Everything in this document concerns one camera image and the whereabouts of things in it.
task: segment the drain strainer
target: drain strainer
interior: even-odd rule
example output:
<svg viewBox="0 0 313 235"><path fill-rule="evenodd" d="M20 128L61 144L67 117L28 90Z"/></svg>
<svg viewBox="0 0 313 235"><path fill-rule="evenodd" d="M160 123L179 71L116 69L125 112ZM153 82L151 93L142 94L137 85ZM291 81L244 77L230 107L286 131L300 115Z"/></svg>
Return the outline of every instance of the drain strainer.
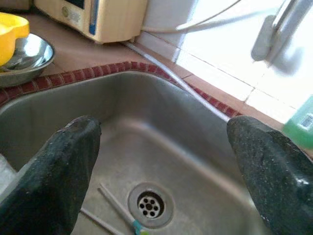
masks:
<svg viewBox="0 0 313 235"><path fill-rule="evenodd" d="M171 221L174 204L161 187L152 183L141 183L131 191L128 207L143 226L159 228Z"/></svg>

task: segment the yellow object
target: yellow object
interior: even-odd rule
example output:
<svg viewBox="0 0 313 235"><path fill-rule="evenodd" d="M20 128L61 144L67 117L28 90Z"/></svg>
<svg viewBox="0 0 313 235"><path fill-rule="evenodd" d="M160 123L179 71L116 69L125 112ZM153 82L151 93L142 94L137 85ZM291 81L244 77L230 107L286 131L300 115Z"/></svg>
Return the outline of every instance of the yellow object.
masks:
<svg viewBox="0 0 313 235"><path fill-rule="evenodd" d="M0 66L8 62L13 56L15 40L27 37L28 34L28 20L0 12Z"/></svg>

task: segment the red tile edging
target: red tile edging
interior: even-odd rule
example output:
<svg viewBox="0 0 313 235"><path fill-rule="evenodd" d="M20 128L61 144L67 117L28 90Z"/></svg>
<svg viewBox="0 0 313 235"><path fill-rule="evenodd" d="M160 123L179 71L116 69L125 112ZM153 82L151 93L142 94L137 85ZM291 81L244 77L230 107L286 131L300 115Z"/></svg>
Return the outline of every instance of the red tile edging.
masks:
<svg viewBox="0 0 313 235"><path fill-rule="evenodd" d="M141 71L156 74L170 81L171 83L177 85L177 83L164 70L162 70L158 66L131 61L37 77L33 81L30 81L19 86L0 89L0 107L9 101L26 94L48 90L55 87L60 87L67 84L93 79L103 75L123 71ZM212 104L214 107L216 107L218 110L220 110L227 116L234 117L241 115L236 110L232 109L231 107L227 106L224 103L219 102L217 99L201 91L199 88L196 88L190 84L189 86L191 86L205 100L207 100L210 104Z"/></svg>

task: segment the dish soap bottle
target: dish soap bottle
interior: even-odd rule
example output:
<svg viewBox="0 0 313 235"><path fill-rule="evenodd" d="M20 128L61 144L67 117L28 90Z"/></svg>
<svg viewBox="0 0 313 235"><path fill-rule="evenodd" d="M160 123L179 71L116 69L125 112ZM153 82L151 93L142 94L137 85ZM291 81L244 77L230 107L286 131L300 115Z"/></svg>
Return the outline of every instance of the dish soap bottle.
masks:
<svg viewBox="0 0 313 235"><path fill-rule="evenodd" d="M293 142L305 149L313 149L313 95L283 127Z"/></svg>

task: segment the metal bowl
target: metal bowl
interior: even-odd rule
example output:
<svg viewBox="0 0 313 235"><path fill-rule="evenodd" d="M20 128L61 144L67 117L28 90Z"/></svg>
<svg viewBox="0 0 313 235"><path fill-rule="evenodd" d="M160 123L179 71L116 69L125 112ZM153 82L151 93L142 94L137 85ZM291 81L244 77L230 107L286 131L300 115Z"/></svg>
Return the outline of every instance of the metal bowl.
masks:
<svg viewBox="0 0 313 235"><path fill-rule="evenodd" d="M17 86L40 75L54 59L55 49L35 34L16 40L13 57L0 67L0 87Z"/></svg>

